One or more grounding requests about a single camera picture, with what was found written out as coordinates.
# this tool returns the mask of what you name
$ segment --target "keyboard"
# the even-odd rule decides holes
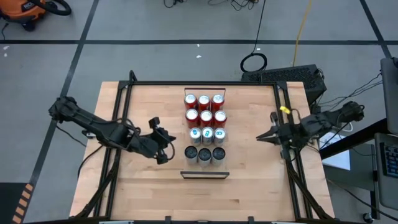
[[[398,148],[384,145],[381,154],[384,175],[398,178]]]

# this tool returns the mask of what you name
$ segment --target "silver soda can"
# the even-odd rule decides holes
[[[201,144],[201,131],[199,128],[192,128],[189,131],[192,146],[199,146]]]
[[[210,127],[205,127],[201,131],[201,141],[205,146],[209,146],[213,142],[214,132]]]
[[[199,151],[199,165],[201,167],[208,166],[211,161],[211,152],[209,149],[203,148]]]
[[[226,133],[224,128],[217,128],[214,131],[214,145],[215,146],[222,146],[224,144],[226,138]]]
[[[217,147],[213,149],[211,163],[214,166],[219,166],[224,162],[225,159],[225,150],[221,147]]]
[[[196,164],[198,162],[198,149],[195,146],[185,148],[185,158],[187,158],[188,164]]]

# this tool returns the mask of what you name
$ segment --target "yellow tag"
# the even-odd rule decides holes
[[[287,114],[290,114],[290,110],[289,109],[287,109],[287,107],[285,107],[285,106],[280,106],[280,108],[279,108],[281,111],[283,111],[283,112],[285,112],[285,113],[287,113]]]

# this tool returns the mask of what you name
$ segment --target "can lid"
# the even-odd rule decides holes
[[[202,111],[200,113],[200,119],[202,121],[209,121],[209,120],[211,120],[212,117],[213,117],[213,115],[211,114],[210,111]]]
[[[217,111],[214,114],[214,117],[216,118],[217,121],[225,121],[226,120],[226,113],[225,113],[225,111]]]
[[[199,151],[199,159],[203,161],[207,161],[211,158],[211,152],[209,149],[200,149]]]
[[[217,147],[213,149],[213,158],[220,160],[224,159],[225,157],[225,150],[221,147]]]
[[[189,132],[189,135],[191,135],[191,138],[199,138],[200,137],[200,129],[199,128],[192,128],[191,131]]]
[[[188,119],[195,119],[198,117],[198,112],[195,109],[189,109],[186,116]]]
[[[208,104],[210,102],[210,98],[206,95],[200,96],[199,97],[199,103],[200,104]]]
[[[185,96],[185,102],[187,103],[193,103],[195,102],[197,98],[195,97],[194,94],[188,94],[187,96]]]
[[[205,128],[203,128],[203,130],[201,131],[201,135],[202,135],[204,138],[211,138],[211,137],[213,137],[213,129],[212,129],[212,128],[209,128],[209,127],[205,127]]]
[[[185,148],[185,156],[189,159],[195,158],[198,155],[198,149],[195,146],[188,146]]]
[[[218,139],[225,138],[225,130],[224,130],[224,128],[217,128],[214,132],[215,132],[214,133],[214,137],[215,138],[218,138]]]
[[[213,96],[213,102],[215,103],[222,103],[224,102],[224,97],[223,95],[217,94]]]

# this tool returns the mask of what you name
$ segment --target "red soda can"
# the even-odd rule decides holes
[[[185,108],[189,110],[189,109],[196,109],[198,102],[194,94],[188,94],[185,96],[184,103],[185,103]]]
[[[210,111],[205,110],[200,113],[200,127],[211,127],[213,121],[213,115]]]
[[[205,110],[210,110],[210,98],[206,95],[200,96],[198,99],[198,112],[201,113]]]
[[[214,128],[224,128],[226,123],[225,111],[217,111],[214,114]]]
[[[215,113],[219,110],[223,110],[224,106],[224,97],[223,95],[217,94],[214,95],[211,99],[211,112]]]
[[[195,109],[189,109],[185,113],[185,118],[187,119],[188,128],[197,128],[199,115],[198,111]]]

